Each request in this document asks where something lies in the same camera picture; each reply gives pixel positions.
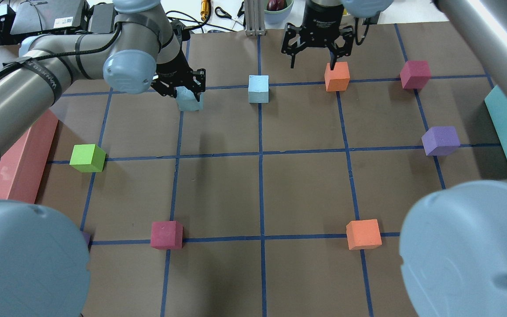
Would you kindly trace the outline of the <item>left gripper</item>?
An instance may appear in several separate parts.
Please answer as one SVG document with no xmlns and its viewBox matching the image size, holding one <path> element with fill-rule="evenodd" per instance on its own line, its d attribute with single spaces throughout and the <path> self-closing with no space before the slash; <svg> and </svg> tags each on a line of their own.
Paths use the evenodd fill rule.
<svg viewBox="0 0 507 317">
<path fill-rule="evenodd" d="M 179 87 L 188 89 L 195 98 L 199 98 L 206 91 L 206 70 L 192 70 L 186 63 L 157 64 L 151 88 L 161 96 L 175 98 Z"/>
</svg>

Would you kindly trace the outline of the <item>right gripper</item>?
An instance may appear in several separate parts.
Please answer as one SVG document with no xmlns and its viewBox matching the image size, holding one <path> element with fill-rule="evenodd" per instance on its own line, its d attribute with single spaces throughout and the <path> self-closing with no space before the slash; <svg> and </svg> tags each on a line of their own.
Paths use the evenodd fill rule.
<svg viewBox="0 0 507 317">
<path fill-rule="evenodd" d="M 301 26 L 287 23 L 280 52 L 290 56 L 294 68 L 296 55 L 306 48 L 330 50 L 330 70 L 338 58 L 350 56 L 354 27 L 340 28 L 344 6 L 339 0 L 306 0 Z"/>
</svg>

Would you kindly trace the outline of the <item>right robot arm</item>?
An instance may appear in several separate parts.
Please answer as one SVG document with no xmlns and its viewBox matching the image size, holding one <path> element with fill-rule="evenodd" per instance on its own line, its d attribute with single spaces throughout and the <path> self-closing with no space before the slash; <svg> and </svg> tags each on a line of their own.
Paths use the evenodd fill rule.
<svg viewBox="0 0 507 317">
<path fill-rule="evenodd" d="M 462 41 L 491 77 L 493 126 L 507 158 L 507 0 L 434 0 L 449 36 L 415 36 L 443 52 Z M 401 272 L 420 317 L 507 317 L 507 180 L 465 182 L 410 209 L 400 232 Z"/>
</svg>

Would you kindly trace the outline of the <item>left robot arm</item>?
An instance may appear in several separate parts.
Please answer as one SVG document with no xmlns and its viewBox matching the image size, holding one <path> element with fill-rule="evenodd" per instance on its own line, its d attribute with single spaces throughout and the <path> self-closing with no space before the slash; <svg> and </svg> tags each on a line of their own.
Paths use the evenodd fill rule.
<svg viewBox="0 0 507 317">
<path fill-rule="evenodd" d="M 206 70 L 193 70 L 181 42 L 189 30 L 171 22 L 159 0 L 115 0 L 112 33 L 26 38 L 0 71 L 0 161 L 78 80 L 113 90 L 150 88 L 196 100 Z M 0 200 L 0 317 L 81 317 L 90 289 L 90 251 L 83 232 L 51 207 Z"/>
</svg>

